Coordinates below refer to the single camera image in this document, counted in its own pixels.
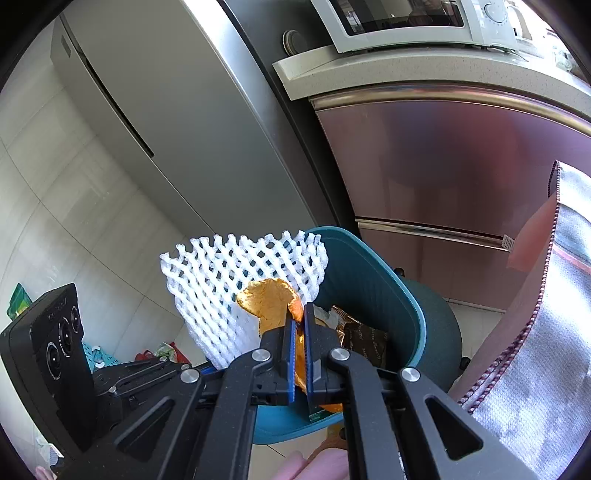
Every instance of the white countertop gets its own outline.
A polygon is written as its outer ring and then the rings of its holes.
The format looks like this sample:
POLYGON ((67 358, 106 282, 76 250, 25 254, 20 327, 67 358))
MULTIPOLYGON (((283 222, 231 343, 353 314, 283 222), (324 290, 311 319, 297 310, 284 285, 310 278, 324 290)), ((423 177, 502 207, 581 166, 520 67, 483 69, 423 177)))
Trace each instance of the white countertop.
POLYGON ((521 90, 591 119, 591 88, 537 57, 495 50, 405 47, 339 54, 317 48, 274 64, 292 100, 390 82, 470 82, 521 90))

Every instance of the white microwave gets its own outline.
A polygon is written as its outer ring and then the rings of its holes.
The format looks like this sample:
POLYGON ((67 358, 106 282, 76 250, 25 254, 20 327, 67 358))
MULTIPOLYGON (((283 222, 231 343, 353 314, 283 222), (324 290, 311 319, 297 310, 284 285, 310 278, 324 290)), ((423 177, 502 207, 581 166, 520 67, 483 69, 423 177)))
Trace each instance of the white microwave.
POLYGON ((412 43, 517 50, 504 0, 311 0, 337 51, 412 43))

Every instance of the turquoise basket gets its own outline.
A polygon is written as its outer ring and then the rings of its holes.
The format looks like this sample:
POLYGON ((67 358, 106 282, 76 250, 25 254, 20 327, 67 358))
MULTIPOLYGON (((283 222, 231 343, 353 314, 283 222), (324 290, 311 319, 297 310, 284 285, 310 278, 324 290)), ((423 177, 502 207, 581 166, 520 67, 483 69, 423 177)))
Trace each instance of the turquoise basket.
MULTIPOLYGON (((417 301, 392 269, 359 238, 342 228, 309 230, 322 236, 329 256, 324 281, 314 303, 325 310, 338 305, 351 316, 388 332, 402 365, 416 367, 427 339, 425 317, 417 301)), ((261 406, 253 442, 283 442, 342 420, 335 413, 311 423, 305 395, 289 407, 261 406)))

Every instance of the camera lens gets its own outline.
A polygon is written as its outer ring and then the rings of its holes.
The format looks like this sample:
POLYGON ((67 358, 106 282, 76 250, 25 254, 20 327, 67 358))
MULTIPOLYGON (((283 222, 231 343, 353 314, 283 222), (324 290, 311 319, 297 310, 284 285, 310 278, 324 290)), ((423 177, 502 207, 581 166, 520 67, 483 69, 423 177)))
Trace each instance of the camera lens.
POLYGON ((55 343, 49 342, 45 357, 47 360, 47 368, 49 369, 49 373, 53 377, 53 380, 59 379, 61 375, 60 354, 57 351, 55 343))
POLYGON ((71 320, 74 333, 78 333, 78 330, 80 329, 80 317, 78 316, 78 309, 76 307, 72 307, 71 320))
POLYGON ((60 322, 60 346, 61 351, 65 356, 70 356, 72 351, 72 333, 70 332, 70 325, 66 319, 60 322))

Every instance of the silver screw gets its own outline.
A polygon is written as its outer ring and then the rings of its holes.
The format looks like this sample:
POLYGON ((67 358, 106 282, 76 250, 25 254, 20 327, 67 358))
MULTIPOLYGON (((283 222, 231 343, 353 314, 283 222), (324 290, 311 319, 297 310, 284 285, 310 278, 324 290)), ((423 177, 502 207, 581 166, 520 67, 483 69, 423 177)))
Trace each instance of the silver screw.
POLYGON ((271 353, 269 350, 265 350, 264 348, 258 348, 253 351, 252 359, 255 362, 266 362, 271 358, 271 353))
POLYGON ((402 378, 407 382, 416 382, 419 378, 421 378, 421 374, 416 368, 406 367, 402 369, 402 378))
POLYGON ((331 351, 330 356, 339 362, 344 362, 351 356, 351 354, 346 348, 334 348, 331 351))
POLYGON ((195 383, 199 380, 199 372, 193 368, 184 370, 181 373, 181 380, 185 383, 195 383))

